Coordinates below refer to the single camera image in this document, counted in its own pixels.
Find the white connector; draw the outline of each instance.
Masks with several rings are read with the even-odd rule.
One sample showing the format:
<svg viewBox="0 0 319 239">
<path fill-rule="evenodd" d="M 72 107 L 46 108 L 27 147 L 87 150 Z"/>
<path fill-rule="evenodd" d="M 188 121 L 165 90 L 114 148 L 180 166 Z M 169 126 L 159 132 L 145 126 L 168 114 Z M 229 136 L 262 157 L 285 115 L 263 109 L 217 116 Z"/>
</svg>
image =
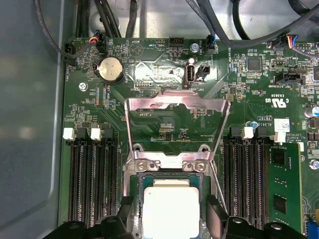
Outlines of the white connector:
<svg viewBox="0 0 319 239">
<path fill-rule="evenodd" d="M 96 141 L 101 141 L 101 138 L 102 138 L 101 129 L 91 128 L 91 139 Z"/>
<path fill-rule="evenodd" d="M 65 140 L 74 141 L 76 138 L 76 135 L 74 133 L 74 128 L 64 128 L 63 129 L 63 138 Z"/>
<path fill-rule="evenodd" d="M 254 137 L 254 129 L 252 127 L 244 127 L 240 134 L 242 140 L 250 139 Z"/>
</svg>

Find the ram slot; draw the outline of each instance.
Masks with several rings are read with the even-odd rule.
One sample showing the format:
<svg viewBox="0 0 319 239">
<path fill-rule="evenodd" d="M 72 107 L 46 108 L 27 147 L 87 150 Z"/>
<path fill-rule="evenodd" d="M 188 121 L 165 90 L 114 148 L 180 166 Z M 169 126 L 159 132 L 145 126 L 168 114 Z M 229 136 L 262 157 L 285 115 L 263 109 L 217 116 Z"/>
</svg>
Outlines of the ram slot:
<svg viewBox="0 0 319 239">
<path fill-rule="evenodd" d="M 268 185 L 267 185 L 267 160 L 269 158 L 269 145 L 265 140 L 259 140 L 258 145 L 258 161 L 260 163 L 260 214 L 261 228 L 268 223 Z"/>
<path fill-rule="evenodd" d="M 224 148 L 223 148 L 223 192 L 224 192 L 224 197 L 225 197 L 225 203 L 227 210 L 231 212 L 230 210 L 230 197 L 229 197 L 229 192 L 230 192 L 230 144 L 228 143 L 227 138 L 224 138 Z"/>
<path fill-rule="evenodd" d="M 71 144 L 71 155 L 70 155 L 70 183 L 69 183 L 69 210 L 68 210 L 68 220 L 74 221 L 74 216 L 76 215 L 75 208 L 77 204 L 74 204 L 74 198 L 76 197 L 75 185 L 77 184 L 75 175 L 75 165 L 77 160 L 77 148 Z"/>
<path fill-rule="evenodd" d="M 255 195 L 254 195 L 254 157 L 253 157 L 253 148 L 249 141 L 245 142 L 244 145 L 245 151 L 245 160 L 247 162 L 247 188 L 248 188 L 248 221 L 252 223 L 254 221 L 254 203 L 255 203 Z"/>
<path fill-rule="evenodd" d="M 108 198 L 107 198 L 107 214 L 115 215 L 117 211 L 117 147 L 111 143 L 107 147 L 107 182 L 108 182 Z"/>
<path fill-rule="evenodd" d="M 239 214 L 239 217 L 248 218 L 248 208 L 247 208 L 247 197 L 248 197 L 248 184 L 247 184 L 247 153 L 244 150 L 243 142 L 238 142 L 238 146 L 240 149 L 240 184 L 241 184 L 241 191 L 240 191 L 240 197 L 239 201 L 241 203 L 241 214 Z"/>
</svg>

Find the white label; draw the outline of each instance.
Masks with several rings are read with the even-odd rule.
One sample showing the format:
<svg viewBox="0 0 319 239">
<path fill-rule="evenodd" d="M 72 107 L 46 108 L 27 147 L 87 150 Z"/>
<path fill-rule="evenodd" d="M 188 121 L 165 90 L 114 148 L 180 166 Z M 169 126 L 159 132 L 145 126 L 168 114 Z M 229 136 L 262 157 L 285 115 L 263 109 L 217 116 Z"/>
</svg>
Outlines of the white label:
<svg viewBox="0 0 319 239">
<path fill-rule="evenodd" d="M 289 119 L 274 119 L 275 132 L 290 132 Z"/>
</svg>

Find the screw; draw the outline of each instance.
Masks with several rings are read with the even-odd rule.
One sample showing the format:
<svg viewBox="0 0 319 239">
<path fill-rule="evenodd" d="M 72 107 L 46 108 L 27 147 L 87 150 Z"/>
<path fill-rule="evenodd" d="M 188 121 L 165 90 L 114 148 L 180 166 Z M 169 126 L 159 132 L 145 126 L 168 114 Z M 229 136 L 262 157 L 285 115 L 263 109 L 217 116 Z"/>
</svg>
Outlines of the screw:
<svg viewBox="0 0 319 239">
<path fill-rule="evenodd" d="M 198 52 L 198 51 L 199 51 L 199 45 L 198 45 L 197 43 L 191 44 L 190 50 L 191 50 L 191 52 L 193 52 L 193 53 Z"/>
<path fill-rule="evenodd" d="M 271 227 L 272 227 L 273 229 L 275 229 L 275 230 L 281 230 L 281 229 L 282 229 L 281 226 L 278 225 L 278 224 L 271 224 Z"/>
<path fill-rule="evenodd" d="M 146 169 L 145 163 L 144 162 L 140 162 L 139 163 L 139 170 L 144 170 L 144 169 Z"/>
<path fill-rule="evenodd" d="M 309 167 L 313 170 L 319 169 L 319 161 L 315 159 L 311 160 Z"/>
<path fill-rule="evenodd" d="M 86 91 L 87 89 L 88 89 L 88 84 L 86 84 L 86 83 L 84 83 L 84 82 L 81 82 L 81 83 L 79 84 L 79 90 L 80 90 L 80 91 L 84 92 L 84 91 Z"/>
<path fill-rule="evenodd" d="M 243 222 L 243 220 L 241 220 L 240 218 L 234 218 L 234 219 L 233 219 L 233 222 L 240 224 L 240 223 Z"/>
<path fill-rule="evenodd" d="M 196 164 L 195 164 L 195 168 L 196 168 L 198 171 L 204 171 L 204 170 L 205 170 L 205 164 L 203 164 L 203 163 L 196 163 Z"/>
</svg>

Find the wire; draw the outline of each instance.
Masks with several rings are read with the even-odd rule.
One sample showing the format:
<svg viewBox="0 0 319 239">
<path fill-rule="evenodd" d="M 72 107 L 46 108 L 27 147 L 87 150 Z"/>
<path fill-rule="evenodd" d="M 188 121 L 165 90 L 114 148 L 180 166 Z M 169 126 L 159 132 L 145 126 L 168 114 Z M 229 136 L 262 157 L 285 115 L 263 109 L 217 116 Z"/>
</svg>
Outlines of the wire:
<svg viewBox="0 0 319 239">
<path fill-rule="evenodd" d="M 291 36 L 287 35 L 287 41 L 288 41 L 288 46 L 291 49 L 292 48 Z"/>
<path fill-rule="evenodd" d="M 82 0 L 82 37 L 89 37 L 89 0 Z"/>
<path fill-rule="evenodd" d="M 138 16 L 138 3 L 136 0 L 131 0 L 130 20 L 128 23 L 128 27 L 126 28 L 125 38 L 132 38 L 133 37 L 137 16 Z"/>
<path fill-rule="evenodd" d="M 214 36 L 215 31 L 213 30 L 208 18 L 206 17 L 206 15 L 204 14 L 200 6 L 198 6 L 194 0 L 186 0 L 186 2 L 190 6 L 190 8 L 193 9 L 193 11 L 199 16 L 199 18 L 202 19 L 202 21 L 205 23 L 206 27 L 208 28 L 209 32 Z"/>
<path fill-rule="evenodd" d="M 298 35 L 295 35 L 294 38 L 293 38 L 292 47 L 295 47 L 295 43 L 296 43 L 297 38 L 298 38 Z"/>
<path fill-rule="evenodd" d="M 50 45 L 56 50 L 58 51 L 62 56 L 67 57 L 67 58 L 71 58 L 71 59 L 75 59 L 79 56 L 81 56 L 89 47 L 90 47 L 90 43 L 87 43 L 86 45 L 84 45 L 77 53 L 73 54 L 69 54 L 65 51 L 63 51 L 52 39 L 48 28 L 45 25 L 44 19 L 43 19 L 43 15 L 42 15 L 42 10 L 41 10 L 41 6 L 40 6 L 40 0 L 34 0 L 34 6 L 35 6 L 35 13 L 37 16 L 37 20 L 40 24 L 41 30 L 44 34 L 44 36 L 47 38 L 48 42 L 50 43 Z"/>
<path fill-rule="evenodd" d="M 82 0 L 77 1 L 76 9 L 76 25 L 75 25 L 75 37 L 81 37 L 81 24 L 82 24 Z"/>
<path fill-rule="evenodd" d="M 114 14 L 110 8 L 108 1 L 107 0 L 100 0 L 100 1 L 101 1 L 103 8 L 104 8 L 104 11 L 105 11 L 107 18 L 109 19 L 109 22 L 110 22 L 111 28 L 113 29 L 113 33 L 114 33 L 115 37 L 121 37 L 119 27 L 116 23 Z"/>
<path fill-rule="evenodd" d="M 236 28 L 236 31 L 238 32 L 239 36 L 243 40 L 250 40 L 249 36 L 246 34 L 241 22 L 240 22 L 240 16 L 239 16 L 239 3 L 240 0 L 233 0 L 233 21 Z"/>
<path fill-rule="evenodd" d="M 292 50 L 295 51 L 295 52 L 297 52 L 297 53 L 299 53 L 299 54 L 301 54 L 301 55 L 303 55 L 303 56 L 319 59 L 319 55 L 314 55 L 314 54 L 306 53 L 306 52 L 304 52 L 304 51 L 302 51 L 302 50 L 299 50 L 299 49 L 296 48 L 296 47 L 293 47 Z"/>
<path fill-rule="evenodd" d="M 106 13 L 100 3 L 100 0 L 94 0 L 95 2 L 95 5 L 96 5 L 96 8 L 98 9 L 98 12 L 99 12 L 99 15 L 100 15 L 100 18 L 101 18 L 101 21 L 103 23 L 103 26 L 105 28 L 105 33 L 108 37 L 114 37 L 113 33 L 112 33 L 112 29 L 111 29 L 111 26 L 110 26 L 110 22 L 106 16 Z"/>
<path fill-rule="evenodd" d="M 205 14 L 206 14 L 209 22 L 211 23 L 213 29 L 215 30 L 216 34 L 218 35 L 218 37 L 228 47 L 232 47 L 232 48 L 248 48 L 248 47 L 258 45 L 258 44 L 262 44 L 262 43 L 267 42 L 267 41 L 271 41 L 271 40 L 277 38 L 278 36 L 285 35 L 288 32 L 295 29 L 296 27 L 302 25 L 307 20 L 309 20 L 309 18 L 311 16 L 313 16 L 314 14 L 316 14 L 316 12 L 319 11 L 319 4 L 317 4 L 313 9 L 311 9 L 309 12 L 307 12 L 305 15 L 303 15 L 299 19 L 293 21 L 289 25 L 287 25 L 287 26 L 285 26 L 285 27 L 283 27 L 283 28 L 271 33 L 271 34 L 268 34 L 266 36 L 259 37 L 256 39 L 252 39 L 252 40 L 233 41 L 233 40 L 230 40 L 228 38 L 228 36 L 224 32 L 223 28 L 221 27 L 221 25 L 218 21 L 218 18 L 210 5 L 209 0 L 197 0 L 197 1 L 198 1 L 199 5 L 201 5 L 202 8 L 205 10 Z"/>
<path fill-rule="evenodd" d="M 310 9 L 306 7 L 300 0 L 288 0 L 291 8 L 300 16 L 305 15 Z M 319 16 L 314 15 L 310 19 L 310 21 L 319 24 Z"/>
</svg>

